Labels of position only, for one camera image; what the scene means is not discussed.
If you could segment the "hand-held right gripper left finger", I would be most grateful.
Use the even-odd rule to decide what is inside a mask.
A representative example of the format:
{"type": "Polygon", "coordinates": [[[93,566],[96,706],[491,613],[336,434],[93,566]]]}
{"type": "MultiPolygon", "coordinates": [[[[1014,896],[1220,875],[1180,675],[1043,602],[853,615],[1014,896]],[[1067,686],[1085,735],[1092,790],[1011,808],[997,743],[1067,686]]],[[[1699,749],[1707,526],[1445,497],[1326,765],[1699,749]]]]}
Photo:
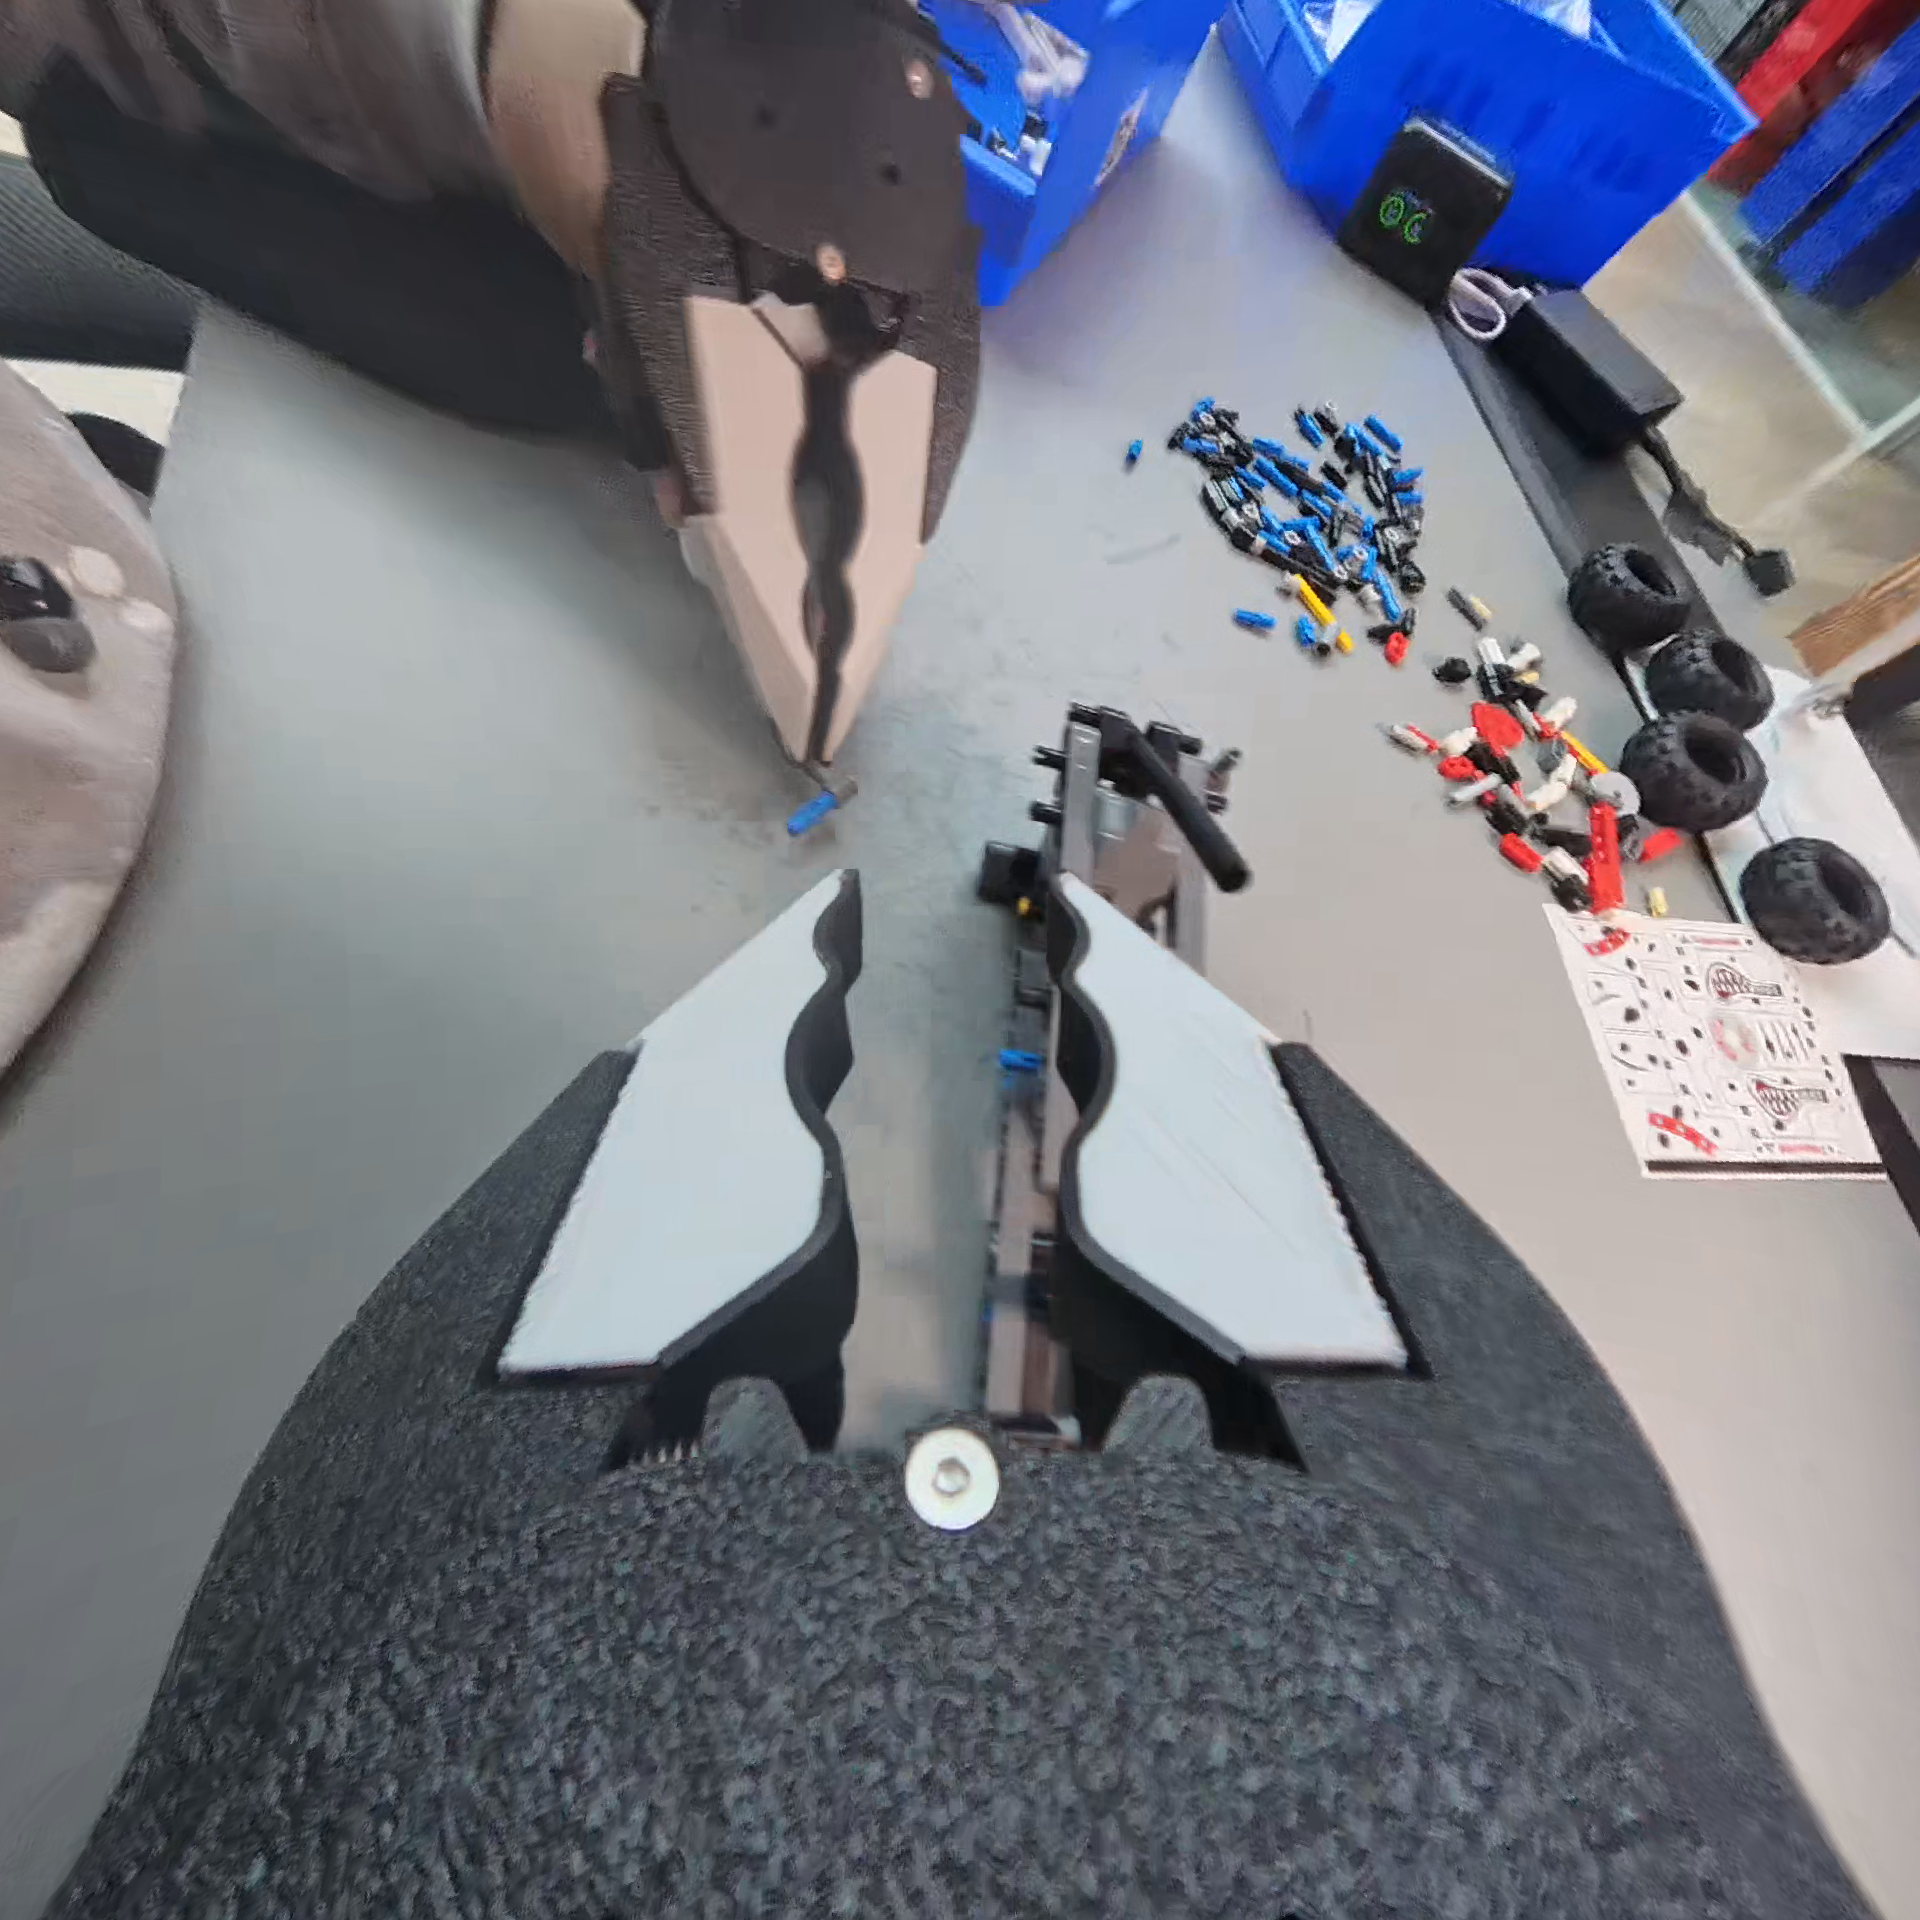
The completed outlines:
{"type": "Polygon", "coordinates": [[[831,1103],[862,888],[831,872],[652,1019],[496,1353],[506,1384],[837,1360],[858,1305],[831,1103]]]}

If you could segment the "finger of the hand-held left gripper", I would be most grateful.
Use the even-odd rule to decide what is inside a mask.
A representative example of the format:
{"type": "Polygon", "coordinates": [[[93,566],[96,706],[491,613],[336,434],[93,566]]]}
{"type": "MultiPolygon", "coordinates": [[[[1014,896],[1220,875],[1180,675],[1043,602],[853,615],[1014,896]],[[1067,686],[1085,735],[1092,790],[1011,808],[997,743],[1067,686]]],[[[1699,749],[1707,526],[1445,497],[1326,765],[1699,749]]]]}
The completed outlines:
{"type": "Polygon", "coordinates": [[[851,386],[848,433],[859,482],[859,515],[843,579],[851,635],[838,658],[831,720],[819,761],[840,752],[887,656],[923,558],[928,434],[938,394],[932,366],[887,352],[851,386]]]}
{"type": "Polygon", "coordinates": [[[687,365],[701,406],[703,504],[680,547],[709,590],[784,754],[824,766],[813,739],[821,667],[810,638],[810,557],[795,507],[807,376],[828,357],[812,305],[687,295],[687,365]]]}

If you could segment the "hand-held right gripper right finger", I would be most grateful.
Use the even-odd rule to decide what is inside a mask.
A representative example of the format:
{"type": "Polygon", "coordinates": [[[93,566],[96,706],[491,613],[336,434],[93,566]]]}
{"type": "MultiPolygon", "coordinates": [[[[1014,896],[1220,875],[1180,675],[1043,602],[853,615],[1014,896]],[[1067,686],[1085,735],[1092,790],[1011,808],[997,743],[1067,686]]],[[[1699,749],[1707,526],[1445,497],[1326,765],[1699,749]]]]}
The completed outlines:
{"type": "Polygon", "coordinates": [[[1061,1286],[1125,1291],[1234,1367],[1404,1375],[1277,1038],[1085,880],[1052,885],[1046,937],[1061,1286]]]}

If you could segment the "grey toy brick chassis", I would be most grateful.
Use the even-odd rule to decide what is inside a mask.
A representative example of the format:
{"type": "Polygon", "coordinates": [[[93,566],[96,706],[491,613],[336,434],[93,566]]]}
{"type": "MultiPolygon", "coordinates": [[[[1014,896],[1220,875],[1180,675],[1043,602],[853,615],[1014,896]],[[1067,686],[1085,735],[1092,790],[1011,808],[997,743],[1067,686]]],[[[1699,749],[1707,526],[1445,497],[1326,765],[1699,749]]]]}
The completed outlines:
{"type": "Polygon", "coordinates": [[[1048,1325],[1048,1269],[1071,1099],[1052,1063],[1059,994],[1048,974],[1048,885],[1075,875],[1148,937],[1199,969],[1210,894],[1234,865],[1215,818],[1237,752],[1206,754],[1167,723],[1071,704],[1059,745],[1035,749],[1052,790],[1029,810],[1031,848],[989,842],[975,899],[1007,935],[1011,993],[994,1051],[997,1154],[978,1313],[978,1410],[1012,1443],[1075,1449],[1071,1359],[1048,1325]]]}

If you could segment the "pile of blue black pins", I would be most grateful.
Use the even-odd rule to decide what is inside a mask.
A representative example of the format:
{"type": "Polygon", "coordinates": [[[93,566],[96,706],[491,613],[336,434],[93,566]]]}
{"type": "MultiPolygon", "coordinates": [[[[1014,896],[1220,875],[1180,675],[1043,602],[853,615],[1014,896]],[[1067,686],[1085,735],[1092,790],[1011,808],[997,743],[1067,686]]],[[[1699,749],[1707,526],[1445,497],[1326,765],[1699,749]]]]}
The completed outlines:
{"type": "Polygon", "coordinates": [[[1372,647],[1410,656],[1428,577],[1426,471],[1379,416],[1295,408],[1290,440],[1254,433],[1206,397],[1163,440],[1195,469],[1197,507],[1220,539],[1271,577],[1309,658],[1372,647]]]}

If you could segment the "pile of red white bricks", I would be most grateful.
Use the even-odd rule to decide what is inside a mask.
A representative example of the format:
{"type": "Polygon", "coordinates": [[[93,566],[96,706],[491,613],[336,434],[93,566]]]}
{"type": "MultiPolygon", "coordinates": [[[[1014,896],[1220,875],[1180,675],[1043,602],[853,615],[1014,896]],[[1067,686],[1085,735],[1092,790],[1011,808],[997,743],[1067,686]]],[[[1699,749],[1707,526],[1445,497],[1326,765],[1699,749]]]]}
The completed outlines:
{"type": "Polygon", "coordinates": [[[1560,913],[1599,923],[1631,914],[1629,874],[1674,857],[1685,835],[1652,823],[1626,771],[1572,731],[1580,704],[1548,691],[1533,642],[1498,635],[1470,592],[1448,590],[1447,606],[1471,647],[1436,656],[1428,673],[1462,710],[1440,727],[1387,723],[1382,739],[1428,766],[1445,808],[1479,822],[1501,865],[1540,883],[1560,913]]]}

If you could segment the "person's left forearm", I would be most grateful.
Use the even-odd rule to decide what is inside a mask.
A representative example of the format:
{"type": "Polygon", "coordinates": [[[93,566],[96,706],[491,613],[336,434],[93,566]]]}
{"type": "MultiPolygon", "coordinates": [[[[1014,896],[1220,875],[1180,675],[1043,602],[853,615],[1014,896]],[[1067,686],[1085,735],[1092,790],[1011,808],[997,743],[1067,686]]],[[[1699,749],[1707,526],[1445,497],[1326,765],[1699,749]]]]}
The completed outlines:
{"type": "Polygon", "coordinates": [[[5,3],[5,118],[62,58],[176,135],[271,138],[399,201],[500,185],[482,99],[486,5],[5,3]]]}

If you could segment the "grey desk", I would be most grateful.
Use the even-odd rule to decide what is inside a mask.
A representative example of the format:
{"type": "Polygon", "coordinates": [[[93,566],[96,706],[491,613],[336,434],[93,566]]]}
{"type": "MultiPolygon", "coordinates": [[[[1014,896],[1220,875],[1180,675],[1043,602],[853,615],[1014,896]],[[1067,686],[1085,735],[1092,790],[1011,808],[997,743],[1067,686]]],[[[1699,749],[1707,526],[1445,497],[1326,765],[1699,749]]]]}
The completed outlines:
{"type": "Polygon", "coordinates": [[[1655,1185],[1544,903],[1380,739],[1420,671],[1237,631],[1266,587],[1163,437],[1215,397],[1394,426],[1447,587],[1620,686],[1438,330],[1330,249],[1219,51],[982,328],[966,461],[853,739],[797,784],[652,504],[591,449],[426,414],[204,320],[156,526],[181,590],[147,857],[5,1090],[5,1915],[128,1760],[279,1418],[589,1058],[859,869],[831,1105],[862,1256],[853,1447],[973,1371],[1006,927],[973,901],[1071,699],[1242,751],[1254,885],[1210,971],[1527,1265],[1659,1457],[1863,1893],[1916,1915],[1916,1230],[1891,1185],[1655,1185]]]}

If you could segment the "person's left hand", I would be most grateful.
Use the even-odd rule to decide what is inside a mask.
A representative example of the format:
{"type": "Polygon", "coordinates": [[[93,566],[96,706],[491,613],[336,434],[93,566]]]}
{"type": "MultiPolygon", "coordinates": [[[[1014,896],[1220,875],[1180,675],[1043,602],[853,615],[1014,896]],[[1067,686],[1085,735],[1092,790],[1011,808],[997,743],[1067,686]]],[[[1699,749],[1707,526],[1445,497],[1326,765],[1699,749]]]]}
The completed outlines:
{"type": "Polygon", "coordinates": [[[642,71],[636,3],[494,3],[482,39],[486,134],[519,216],[571,272],[600,272],[611,182],[604,91],[642,71]]]}

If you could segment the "blue plastic bin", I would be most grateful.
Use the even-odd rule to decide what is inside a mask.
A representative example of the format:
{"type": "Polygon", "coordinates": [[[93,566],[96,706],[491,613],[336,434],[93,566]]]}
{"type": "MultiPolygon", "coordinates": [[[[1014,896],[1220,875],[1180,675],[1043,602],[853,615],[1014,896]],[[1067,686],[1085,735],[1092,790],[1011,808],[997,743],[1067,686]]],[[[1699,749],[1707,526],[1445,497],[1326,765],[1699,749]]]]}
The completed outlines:
{"type": "Polygon", "coordinates": [[[1380,3],[1340,55],[1306,5],[1227,5],[1219,38],[1280,174],[1330,233],[1405,122],[1462,138],[1511,184],[1476,261],[1590,281],[1757,118],[1667,5],[1596,3],[1574,38],[1507,3],[1380,3]]]}
{"type": "Polygon", "coordinates": [[[1067,238],[1162,134],[1222,3],[920,3],[966,118],[984,310],[1067,238]]]}

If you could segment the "white sticker sheet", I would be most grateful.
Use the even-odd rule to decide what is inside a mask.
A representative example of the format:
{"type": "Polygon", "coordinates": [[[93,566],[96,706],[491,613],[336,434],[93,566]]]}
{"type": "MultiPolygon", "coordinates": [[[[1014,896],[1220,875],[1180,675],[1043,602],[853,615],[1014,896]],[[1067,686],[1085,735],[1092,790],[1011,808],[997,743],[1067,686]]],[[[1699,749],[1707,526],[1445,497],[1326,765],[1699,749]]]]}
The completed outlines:
{"type": "Polygon", "coordinates": [[[1645,1181],[1886,1181],[1839,1047],[1755,934],[1556,903],[1543,914],[1645,1181]]]}

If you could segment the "black power unit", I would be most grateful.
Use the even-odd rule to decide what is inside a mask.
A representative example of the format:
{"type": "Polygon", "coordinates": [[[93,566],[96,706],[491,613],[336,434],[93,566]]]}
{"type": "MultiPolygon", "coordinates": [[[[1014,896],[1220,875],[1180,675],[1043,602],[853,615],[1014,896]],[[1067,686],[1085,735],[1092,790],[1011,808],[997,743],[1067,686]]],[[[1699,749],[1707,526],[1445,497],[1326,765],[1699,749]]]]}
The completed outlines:
{"type": "Polygon", "coordinates": [[[1479,142],[1412,114],[1335,230],[1336,249],[1434,314],[1498,226],[1516,176],[1479,142]]]}

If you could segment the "black power adapter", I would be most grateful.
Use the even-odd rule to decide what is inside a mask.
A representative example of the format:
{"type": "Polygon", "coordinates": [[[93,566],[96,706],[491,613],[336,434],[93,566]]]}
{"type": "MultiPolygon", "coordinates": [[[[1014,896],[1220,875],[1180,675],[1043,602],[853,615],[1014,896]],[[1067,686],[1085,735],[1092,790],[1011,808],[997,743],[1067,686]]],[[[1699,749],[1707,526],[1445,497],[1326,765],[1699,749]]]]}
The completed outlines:
{"type": "Polygon", "coordinates": [[[1642,446],[1685,406],[1580,289],[1527,293],[1493,338],[1493,357],[1594,458],[1642,446]]]}

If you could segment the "white and wooden book stand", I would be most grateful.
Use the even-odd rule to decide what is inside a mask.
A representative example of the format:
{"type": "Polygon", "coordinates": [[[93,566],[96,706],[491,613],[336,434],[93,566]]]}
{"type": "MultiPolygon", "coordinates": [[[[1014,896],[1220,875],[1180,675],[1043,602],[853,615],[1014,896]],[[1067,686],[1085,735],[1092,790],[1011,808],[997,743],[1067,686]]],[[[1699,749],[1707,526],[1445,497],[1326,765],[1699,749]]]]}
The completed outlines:
{"type": "Polygon", "coordinates": [[[1844,966],[1798,966],[1814,1025],[1858,1058],[1917,1062],[1917,854],[1880,777],[1838,712],[1814,710],[1813,683],[1770,667],[1774,706],[1750,735],[1766,794],[1752,817],[1712,833],[1704,850],[1742,921],[1740,878],[1752,857],[1792,838],[1835,843],[1866,865],[1891,911],[1880,949],[1844,966]]]}

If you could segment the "wooden table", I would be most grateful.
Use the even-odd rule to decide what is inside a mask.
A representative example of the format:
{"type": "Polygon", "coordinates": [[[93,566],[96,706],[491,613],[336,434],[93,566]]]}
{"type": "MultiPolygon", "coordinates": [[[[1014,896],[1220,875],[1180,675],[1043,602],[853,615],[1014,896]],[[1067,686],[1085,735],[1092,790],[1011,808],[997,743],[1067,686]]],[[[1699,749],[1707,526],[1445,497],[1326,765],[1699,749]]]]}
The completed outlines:
{"type": "Polygon", "coordinates": [[[1851,689],[1917,646],[1917,553],[1842,602],[1808,615],[1789,647],[1808,679],[1851,689]]]}

